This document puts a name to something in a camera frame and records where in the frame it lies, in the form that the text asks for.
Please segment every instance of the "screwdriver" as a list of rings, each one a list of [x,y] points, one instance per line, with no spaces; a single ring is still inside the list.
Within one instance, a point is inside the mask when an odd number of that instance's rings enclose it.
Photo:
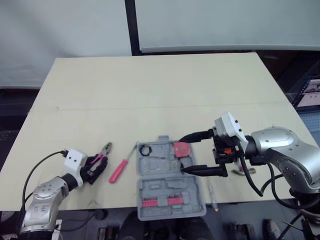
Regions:
[[[123,172],[123,170],[125,169],[128,160],[130,159],[130,157],[132,156],[132,154],[134,153],[134,151],[136,150],[137,146],[139,144],[139,141],[136,142],[136,144],[134,145],[133,149],[130,151],[129,155],[122,160],[122,162],[119,164],[119,166],[115,169],[115,171],[113,172],[112,176],[109,178],[109,182],[111,184],[114,184],[118,177],[121,175],[121,173]]]
[[[218,208],[218,203],[217,203],[217,198],[215,195],[214,187],[211,184],[209,176],[206,177],[206,180],[207,180],[207,184],[208,184],[208,188],[209,188],[209,195],[210,195],[212,208],[215,212],[218,212],[219,208]]]

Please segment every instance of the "black ring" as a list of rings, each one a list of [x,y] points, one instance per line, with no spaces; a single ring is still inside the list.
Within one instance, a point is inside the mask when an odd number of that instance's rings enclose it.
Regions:
[[[142,151],[145,149],[145,148],[148,148],[149,149],[149,152],[147,154],[144,154]],[[142,156],[144,157],[148,157],[150,155],[150,153],[152,152],[152,149],[151,149],[151,146],[148,145],[148,144],[143,144],[139,147],[139,152]]]

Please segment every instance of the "wooden tabletop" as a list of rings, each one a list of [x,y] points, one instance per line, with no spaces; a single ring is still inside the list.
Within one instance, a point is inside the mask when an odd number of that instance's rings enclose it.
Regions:
[[[311,134],[255,53],[57,58],[22,126],[0,173],[0,210],[19,210],[24,182],[43,157],[63,149],[93,156],[113,143],[108,166],[93,184],[73,190],[61,210],[119,208],[137,205],[134,154],[117,183],[109,177],[136,141],[159,135],[177,140],[205,131],[230,112],[245,135],[270,126],[294,131],[316,146]],[[214,166],[213,141],[192,144],[198,164]],[[26,194],[63,174],[64,158],[53,156],[32,175]],[[273,199],[269,188],[259,197],[244,176],[212,176],[219,203]],[[270,178],[268,167],[252,175],[260,187]],[[210,202],[207,181],[202,191]],[[289,185],[278,179],[281,198]]]

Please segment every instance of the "gray tool case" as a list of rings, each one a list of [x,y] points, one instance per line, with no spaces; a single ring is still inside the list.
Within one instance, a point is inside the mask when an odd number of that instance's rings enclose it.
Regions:
[[[189,144],[188,156],[177,158],[175,142],[159,136],[156,142],[137,146],[136,167],[142,175],[137,182],[137,212],[141,221],[199,217],[207,212],[198,177],[180,171],[181,164],[185,168],[195,164],[192,147]],[[151,147],[150,155],[140,153],[143,145]]]

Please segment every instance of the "computer screen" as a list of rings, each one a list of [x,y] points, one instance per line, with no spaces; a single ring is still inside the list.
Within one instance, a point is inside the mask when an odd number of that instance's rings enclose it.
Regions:
[[[308,79],[292,104],[298,108],[320,106],[320,78]]]

